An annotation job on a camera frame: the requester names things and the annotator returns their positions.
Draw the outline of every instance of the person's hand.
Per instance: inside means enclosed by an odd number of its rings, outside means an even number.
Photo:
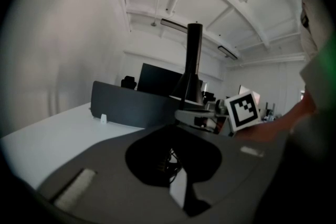
[[[296,123],[307,115],[311,115],[316,110],[314,101],[310,93],[306,90],[301,102],[297,103],[283,117],[267,123],[254,125],[236,133],[238,139],[254,140],[257,142],[268,142],[280,131],[290,131]]]

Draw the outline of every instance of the person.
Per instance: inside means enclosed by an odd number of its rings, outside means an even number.
[[[301,44],[308,59],[312,59],[331,37],[334,25],[323,0],[302,0]],[[315,103],[309,90],[305,90],[302,101],[286,115],[269,123],[255,125],[239,131],[238,138],[255,141],[270,141],[280,131],[291,130],[304,116],[313,114]]]

